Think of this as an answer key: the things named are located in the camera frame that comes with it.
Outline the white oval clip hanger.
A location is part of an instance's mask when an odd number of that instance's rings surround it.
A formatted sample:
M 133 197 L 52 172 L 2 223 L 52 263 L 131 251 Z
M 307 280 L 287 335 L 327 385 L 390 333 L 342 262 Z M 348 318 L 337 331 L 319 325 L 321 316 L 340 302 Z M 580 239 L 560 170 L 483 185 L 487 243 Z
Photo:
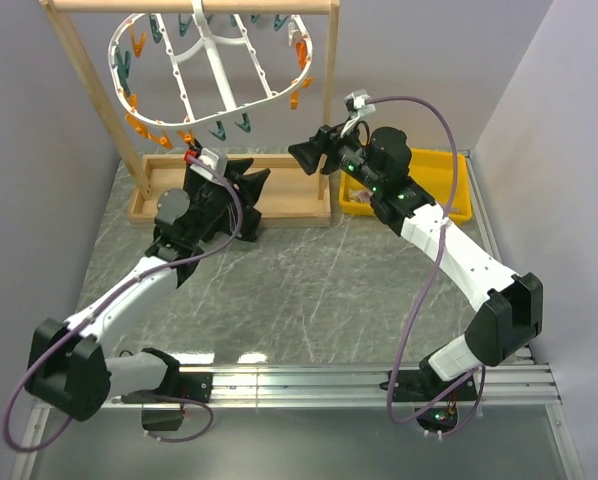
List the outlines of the white oval clip hanger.
M 293 49 L 298 60 L 299 73 L 290 82 L 290 85 L 280 91 L 273 89 L 267 79 L 253 46 L 248 28 L 244 25 L 241 16 L 237 13 L 230 15 L 231 25 L 236 29 L 234 37 L 225 37 L 215 34 L 211 30 L 211 18 L 200 1 L 191 3 L 192 11 L 186 15 L 180 13 L 177 17 L 180 36 L 185 36 L 194 27 L 198 39 L 187 50 L 177 53 L 170 38 L 168 27 L 161 13 L 133 13 L 122 22 L 113 33 L 108 46 L 108 67 L 116 92 L 116 98 L 125 110 L 125 120 L 131 129 L 143 138 L 157 142 L 157 137 L 163 131 L 174 132 L 178 130 L 191 130 L 205 125 L 222 121 L 227 117 L 238 116 L 255 108 L 262 107 L 273 101 L 289 98 L 296 99 L 297 90 L 310 84 L 313 60 L 313 42 L 303 19 L 297 14 L 288 14 L 284 19 L 276 19 L 277 29 L 288 28 L 289 46 Z M 164 47 L 170 71 L 178 90 L 178 98 L 183 105 L 184 115 L 181 120 L 164 121 L 149 118 L 138 109 L 137 95 L 130 88 L 131 60 L 141 56 L 145 47 L 146 38 L 151 37 L 155 44 Z M 239 103 L 232 89 L 227 71 L 222 61 L 219 48 L 241 48 L 248 55 L 256 76 L 263 89 L 263 97 L 252 102 Z M 194 113 L 191 104 L 191 90 L 186 87 L 183 77 L 183 66 L 195 57 L 204 56 L 215 81 L 219 93 L 222 109 L 205 116 Z

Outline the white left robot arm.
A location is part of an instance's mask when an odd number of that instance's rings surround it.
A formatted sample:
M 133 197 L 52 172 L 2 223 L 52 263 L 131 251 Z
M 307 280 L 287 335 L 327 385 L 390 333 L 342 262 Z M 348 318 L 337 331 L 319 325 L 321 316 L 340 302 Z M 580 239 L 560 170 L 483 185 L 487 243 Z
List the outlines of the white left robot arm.
M 216 234 L 253 242 L 256 204 L 270 175 L 251 172 L 252 159 L 189 160 L 184 185 L 157 203 L 153 241 L 129 274 L 105 296 L 64 321 L 47 319 L 33 334 L 25 390 L 77 421 L 113 397 L 145 392 L 159 402 L 178 396 L 180 364 L 145 348 L 114 358 L 121 337 L 156 302 L 177 290 L 208 257 L 202 244 Z

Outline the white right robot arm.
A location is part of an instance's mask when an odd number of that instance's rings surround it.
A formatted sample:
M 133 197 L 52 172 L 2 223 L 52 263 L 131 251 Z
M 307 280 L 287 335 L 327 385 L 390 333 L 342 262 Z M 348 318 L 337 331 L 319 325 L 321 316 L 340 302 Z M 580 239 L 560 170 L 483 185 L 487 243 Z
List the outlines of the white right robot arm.
M 499 365 L 541 333 L 542 282 L 498 262 L 445 216 L 410 175 L 412 151 L 403 131 L 380 127 L 362 142 L 358 132 L 341 134 L 324 125 L 288 152 L 308 175 L 342 171 L 362 184 L 375 216 L 434 260 L 474 309 L 463 334 L 420 362 L 419 384 L 426 398 L 444 398 L 462 374 Z

